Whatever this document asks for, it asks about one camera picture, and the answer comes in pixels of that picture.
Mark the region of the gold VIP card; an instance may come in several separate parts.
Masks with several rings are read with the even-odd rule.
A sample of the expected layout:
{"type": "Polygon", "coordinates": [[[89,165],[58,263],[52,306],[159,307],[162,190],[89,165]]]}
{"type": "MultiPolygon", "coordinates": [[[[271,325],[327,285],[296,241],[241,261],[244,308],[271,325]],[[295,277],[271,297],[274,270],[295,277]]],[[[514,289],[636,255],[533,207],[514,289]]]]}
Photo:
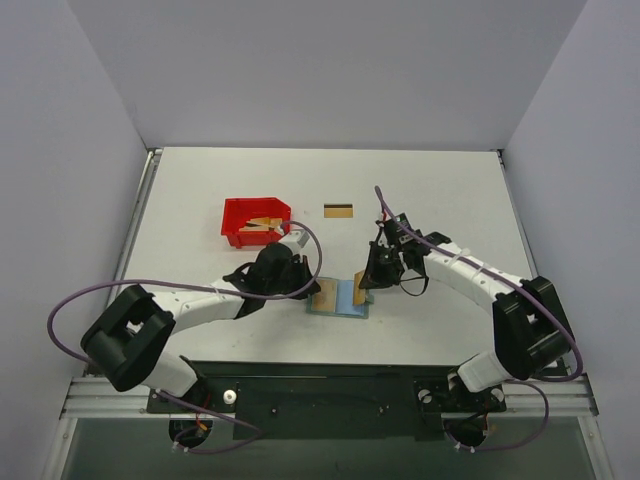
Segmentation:
{"type": "Polygon", "coordinates": [[[311,308],[316,312],[333,313],[337,304],[338,281],[321,278],[318,280],[320,291],[311,299],[311,308]]]}
{"type": "Polygon", "coordinates": [[[361,306],[370,302],[370,295],[367,289],[360,286],[361,281],[364,279],[365,271],[361,270],[354,275],[353,279],[353,305],[361,306]]]}

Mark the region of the gold card with magnetic stripe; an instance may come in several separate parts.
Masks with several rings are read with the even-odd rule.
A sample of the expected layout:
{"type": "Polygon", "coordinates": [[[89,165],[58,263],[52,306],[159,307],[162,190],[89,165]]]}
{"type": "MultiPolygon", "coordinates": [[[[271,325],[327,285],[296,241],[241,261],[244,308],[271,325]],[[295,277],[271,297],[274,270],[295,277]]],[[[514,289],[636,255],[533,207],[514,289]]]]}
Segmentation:
{"type": "Polygon", "coordinates": [[[354,206],[352,204],[329,204],[325,203],[323,215],[327,219],[348,219],[354,217],[354,206]]]}

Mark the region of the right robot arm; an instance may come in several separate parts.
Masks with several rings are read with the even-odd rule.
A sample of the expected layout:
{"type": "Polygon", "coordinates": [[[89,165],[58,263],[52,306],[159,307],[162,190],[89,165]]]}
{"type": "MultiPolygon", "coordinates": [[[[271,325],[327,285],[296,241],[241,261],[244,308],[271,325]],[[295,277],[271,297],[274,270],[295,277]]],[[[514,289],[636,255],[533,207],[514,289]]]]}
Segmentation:
{"type": "Polygon", "coordinates": [[[540,377],[573,350],[575,338],[548,279],[520,278],[490,267],[440,232],[412,231],[404,214],[376,225],[361,289],[401,286],[405,273],[413,271],[424,287],[430,281],[444,284],[491,317],[493,347],[463,362],[447,383],[453,406],[468,409],[490,387],[540,377]]]}

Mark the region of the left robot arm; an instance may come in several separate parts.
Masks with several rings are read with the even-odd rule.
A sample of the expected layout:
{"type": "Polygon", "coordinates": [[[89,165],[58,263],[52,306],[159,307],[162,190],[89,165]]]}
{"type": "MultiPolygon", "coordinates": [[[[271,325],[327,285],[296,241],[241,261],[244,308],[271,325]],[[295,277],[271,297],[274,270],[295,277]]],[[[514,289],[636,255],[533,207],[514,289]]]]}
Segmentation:
{"type": "Polygon", "coordinates": [[[167,351],[169,338],[217,320],[236,320],[274,296],[305,300],[321,287],[306,256],[271,243],[253,262],[203,291],[149,292],[139,284],[121,291],[81,339],[84,353],[119,392],[144,385],[163,390],[181,410],[200,408],[206,388],[184,356],[167,351]]]}

